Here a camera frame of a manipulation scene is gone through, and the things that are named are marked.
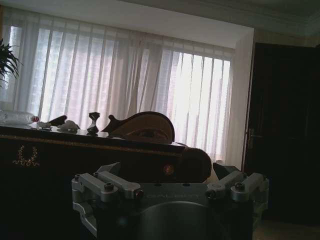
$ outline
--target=crown molding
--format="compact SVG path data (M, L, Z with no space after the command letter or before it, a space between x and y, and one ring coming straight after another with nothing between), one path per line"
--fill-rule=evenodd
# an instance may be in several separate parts
M219 0L121 0L169 11L215 19L271 32L304 37L307 17L266 8Z

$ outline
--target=bottle cap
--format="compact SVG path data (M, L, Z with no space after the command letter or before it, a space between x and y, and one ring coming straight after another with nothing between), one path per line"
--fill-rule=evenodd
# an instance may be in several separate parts
M39 121L39 117L37 117L37 116L32 116L31 121L32 121L32 122L38 122L38 121Z

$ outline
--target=potted plant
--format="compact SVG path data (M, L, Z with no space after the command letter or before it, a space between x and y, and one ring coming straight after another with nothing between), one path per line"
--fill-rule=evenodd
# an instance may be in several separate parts
M12 53L12 46L4 45L4 39L0 40L0 80L7 83L5 76L13 74L15 78L19 76L18 63L19 59Z

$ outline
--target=white sheer curtain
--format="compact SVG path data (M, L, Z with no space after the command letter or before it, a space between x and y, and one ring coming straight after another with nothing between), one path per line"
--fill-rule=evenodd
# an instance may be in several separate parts
M23 65L0 88L2 107L43 122L67 115L82 129L93 111L100 129L110 114L156 111L171 119L176 142L224 160L233 49L14 8L3 21Z

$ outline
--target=screw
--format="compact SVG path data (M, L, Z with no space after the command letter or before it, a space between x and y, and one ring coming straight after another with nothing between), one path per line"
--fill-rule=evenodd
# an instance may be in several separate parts
M138 189L137 191L135 191L135 195L134 198L137 200L142 199L144 196L144 191L142 189Z
M114 185L111 183L111 182L107 182L105 185L104 185L104 189L106 191L112 191L114 189Z
M216 192L214 190L207 191L205 195L208 199L211 199L211 200L216 198Z
M238 191L244 191L245 190L245 185L242 182L237 182L235 185L235 189Z

